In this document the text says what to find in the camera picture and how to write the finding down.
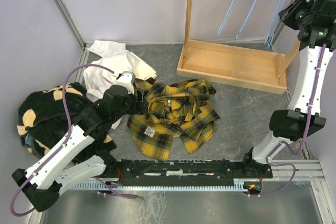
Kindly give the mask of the white shirt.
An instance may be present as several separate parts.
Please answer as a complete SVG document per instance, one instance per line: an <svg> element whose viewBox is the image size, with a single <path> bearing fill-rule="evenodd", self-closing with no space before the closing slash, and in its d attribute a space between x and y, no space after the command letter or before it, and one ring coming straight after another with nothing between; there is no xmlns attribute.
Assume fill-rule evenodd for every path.
<svg viewBox="0 0 336 224"><path fill-rule="evenodd" d="M114 71L111 73L98 67L87 67L83 72L83 79L87 89L87 97L95 102L103 97L103 93L111 85L117 83L117 77L123 72L133 72L140 80L155 79L157 72L136 54L126 49L125 43L96 40L88 51L100 56L93 61L94 65L101 65Z"/></svg>

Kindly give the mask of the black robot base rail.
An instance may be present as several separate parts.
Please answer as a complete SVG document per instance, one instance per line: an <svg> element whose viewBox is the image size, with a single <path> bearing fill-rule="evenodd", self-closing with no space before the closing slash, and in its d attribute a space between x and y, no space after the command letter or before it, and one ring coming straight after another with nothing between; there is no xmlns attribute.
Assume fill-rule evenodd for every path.
<svg viewBox="0 0 336 224"><path fill-rule="evenodd" d="M102 178L120 178L124 186L232 186L234 179L273 178L267 164L252 161L247 153L242 161L218 160L114 160Z"/></svg>

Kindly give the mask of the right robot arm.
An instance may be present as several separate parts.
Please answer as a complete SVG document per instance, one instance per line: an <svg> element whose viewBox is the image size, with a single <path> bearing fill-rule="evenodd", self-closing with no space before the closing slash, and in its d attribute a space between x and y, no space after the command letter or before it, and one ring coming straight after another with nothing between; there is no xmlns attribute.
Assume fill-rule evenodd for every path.
<svg viewBox="0 0 336 224"><path fill-rule="evenodd" d="M299 73L288 107L273 112L269 133L245 154L241 172L246 177L264 174L284 147L306 141L326 124L320 116L320 95L335 50L335 0L295 0L278 15L284 25L299 32Z"/></svg>

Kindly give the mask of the wooden clothes rack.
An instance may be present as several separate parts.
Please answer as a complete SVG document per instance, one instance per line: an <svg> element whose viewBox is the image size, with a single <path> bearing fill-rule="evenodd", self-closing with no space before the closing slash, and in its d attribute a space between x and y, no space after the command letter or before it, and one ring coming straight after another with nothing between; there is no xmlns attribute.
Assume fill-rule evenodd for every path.
<svg viewBox="0 0 336 224"><path fill-rule="evenodd" d="M303 54L299 41L284 55L192 40L191 12L192 0L187 0L185 38L177 75L277 94L286 91L286 70L297 54Z"/></svg>

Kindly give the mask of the yellow plaid shirt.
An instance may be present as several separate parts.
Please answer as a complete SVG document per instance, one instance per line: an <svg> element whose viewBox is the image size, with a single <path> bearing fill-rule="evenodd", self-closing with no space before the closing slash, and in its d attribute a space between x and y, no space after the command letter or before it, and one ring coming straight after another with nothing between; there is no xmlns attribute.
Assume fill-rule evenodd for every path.
<svg viewBox="0 0 336 224"><path fill-rule="evenodd" d="M129 117L127 125L137 148L147 157L168 159L175 138L192 154L215 133L220 117L210 103L216 89L206 80L171 85L149 78L135 81L147 103L145 113Z"/></svg>

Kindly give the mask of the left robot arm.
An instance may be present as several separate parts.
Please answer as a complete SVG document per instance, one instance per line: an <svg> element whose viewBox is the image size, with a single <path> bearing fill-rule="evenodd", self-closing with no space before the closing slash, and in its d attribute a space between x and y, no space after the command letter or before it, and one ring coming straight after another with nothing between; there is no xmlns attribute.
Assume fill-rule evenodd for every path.
<svg viewBox="0 0 336 224"><path fill-rule="evenodd" d="M66 166L118 119L126 114L144 114L145 107L141 88L112 85L102 99L71 122L68 132L48 154L28 169L16 169L12 178L33 209L47 210L63 193L90 177L112 176L117 170L117 160L107 150L94 148L87 160L69 169Z"/></svg>

